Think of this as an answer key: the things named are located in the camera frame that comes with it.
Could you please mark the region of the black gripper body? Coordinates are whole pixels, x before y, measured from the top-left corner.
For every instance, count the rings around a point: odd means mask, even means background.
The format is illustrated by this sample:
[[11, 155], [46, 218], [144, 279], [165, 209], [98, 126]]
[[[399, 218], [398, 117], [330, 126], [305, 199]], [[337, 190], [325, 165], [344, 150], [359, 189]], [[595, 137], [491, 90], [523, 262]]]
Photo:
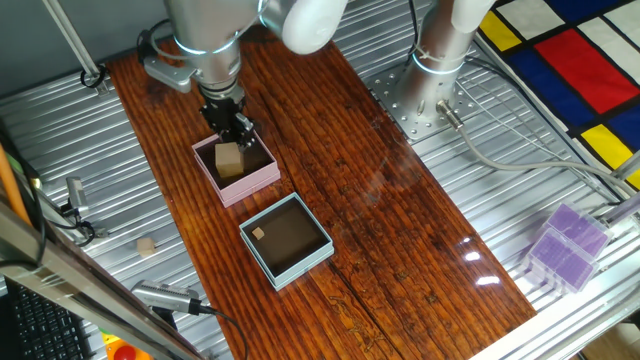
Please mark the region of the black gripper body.
[[245, 126], [237, 118], [244, 104], [244, 99], [234, 101], [231, 98], [218, 100], [206, 98], [200, 113], [213, 131], [244, 130]]

